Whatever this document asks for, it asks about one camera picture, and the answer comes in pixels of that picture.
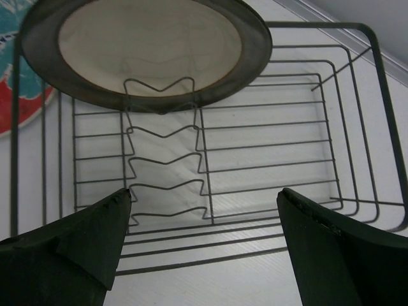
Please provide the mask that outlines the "dark wire dish rack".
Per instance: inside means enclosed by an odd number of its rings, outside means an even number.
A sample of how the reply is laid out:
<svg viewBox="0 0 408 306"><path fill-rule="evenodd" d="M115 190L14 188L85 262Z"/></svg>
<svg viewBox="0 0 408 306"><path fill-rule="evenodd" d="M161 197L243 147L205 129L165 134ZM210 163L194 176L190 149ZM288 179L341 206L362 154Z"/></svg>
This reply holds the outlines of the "dark wire dish rack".
<svg viewBox="0 0 408 306"><path fill-rule="evenodd" d="M136 113L58 92L11 134L11 234L124 188L119 275L265 256L285 249L276 197L288 187L406 235L407 167L377 35L360 23L269 27L264 72L218 103Z"/></svg>

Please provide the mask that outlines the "grey rim cream plate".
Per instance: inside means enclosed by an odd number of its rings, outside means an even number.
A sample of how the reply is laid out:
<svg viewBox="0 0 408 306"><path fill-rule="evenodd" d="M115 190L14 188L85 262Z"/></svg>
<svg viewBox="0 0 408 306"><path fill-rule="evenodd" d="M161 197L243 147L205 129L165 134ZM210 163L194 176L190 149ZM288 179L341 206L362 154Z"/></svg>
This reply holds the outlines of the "grey rim cream plate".
<svg viewBox="0 0 408 306"><path fill-rule="evenodd" d="M20 40L51 86L141 113L226 99L261 74L273 50L265 21L244 1L38 1Z"/></svg>

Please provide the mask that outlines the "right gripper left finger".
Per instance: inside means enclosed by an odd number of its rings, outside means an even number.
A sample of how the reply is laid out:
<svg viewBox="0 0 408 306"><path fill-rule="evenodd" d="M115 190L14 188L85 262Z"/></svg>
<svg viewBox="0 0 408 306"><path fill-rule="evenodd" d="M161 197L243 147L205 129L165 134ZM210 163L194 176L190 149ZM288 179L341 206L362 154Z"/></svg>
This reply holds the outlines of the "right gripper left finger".
<svg viewBox="0 0 408 306"><path fill-rule="evenodd" d="M1 241L1 305L102 305L131 213L119 189L97 203Z"/></svg>

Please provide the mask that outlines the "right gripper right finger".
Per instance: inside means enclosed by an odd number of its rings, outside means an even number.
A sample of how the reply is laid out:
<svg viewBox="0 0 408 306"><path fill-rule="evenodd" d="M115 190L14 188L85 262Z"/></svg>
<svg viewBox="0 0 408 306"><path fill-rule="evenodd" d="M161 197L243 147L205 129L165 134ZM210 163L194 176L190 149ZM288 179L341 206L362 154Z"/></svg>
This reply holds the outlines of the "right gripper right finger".
<svg viewBox="0 0 408 306"><path fill-rule="evenodd" d="M407 238L289 188L277 207L303 305L407 305Z"/></svg>

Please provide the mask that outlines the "red teal floral plate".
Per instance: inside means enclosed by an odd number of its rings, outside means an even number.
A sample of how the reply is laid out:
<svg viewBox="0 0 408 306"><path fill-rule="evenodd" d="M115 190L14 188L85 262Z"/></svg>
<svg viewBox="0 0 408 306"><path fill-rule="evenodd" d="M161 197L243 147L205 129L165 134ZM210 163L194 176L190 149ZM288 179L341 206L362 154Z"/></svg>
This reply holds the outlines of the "red teal floral plate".
<svg viewBox="0 0 408 306"><path fill-rule="evenodd" d="M20 24L34 1L1 1L1 136L11 133L14 41ZM24 58L19 69L19 115L21 128L36 118L55 96L56 90L43 84Z"/></svg>

